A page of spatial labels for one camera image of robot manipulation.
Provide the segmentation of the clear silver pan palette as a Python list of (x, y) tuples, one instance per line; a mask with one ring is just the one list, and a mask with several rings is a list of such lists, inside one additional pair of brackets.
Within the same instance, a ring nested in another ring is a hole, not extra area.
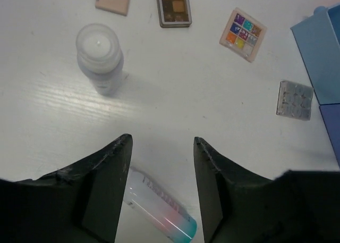
[(314, 89), (291, 81), (279, 84), (276, 114), (302, 121), (310, 121)]

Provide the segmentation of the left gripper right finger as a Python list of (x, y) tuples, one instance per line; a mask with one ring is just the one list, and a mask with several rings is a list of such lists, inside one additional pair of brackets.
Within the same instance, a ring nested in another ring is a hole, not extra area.
[(270, 180), (193, 144), (205, 242), (339, 242), (339, 173), (286, 171)]

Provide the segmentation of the pink teal spray bottle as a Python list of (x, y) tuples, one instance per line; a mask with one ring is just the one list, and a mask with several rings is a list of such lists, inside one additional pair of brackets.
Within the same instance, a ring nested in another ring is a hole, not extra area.
[(172, 242), (191, 242), (196, 220), (149, 175), (134, 167), (127, 175), (123, 201), (144, 215)]

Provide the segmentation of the white clear-cap bottle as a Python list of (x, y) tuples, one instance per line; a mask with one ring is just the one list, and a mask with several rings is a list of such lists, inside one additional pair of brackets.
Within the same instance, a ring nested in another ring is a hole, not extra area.
[(96, 92), (111, 96), (123, 80), (124, 56), (116, 33), (108, 26), (84, 26), (75, 41), (77, 62)]

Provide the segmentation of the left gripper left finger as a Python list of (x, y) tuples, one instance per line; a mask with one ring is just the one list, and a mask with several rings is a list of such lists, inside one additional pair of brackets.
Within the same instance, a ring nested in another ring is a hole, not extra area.
[(1, 180), (1, 242), (114, 242), (132, 147), (126, 133), (36, 180)]

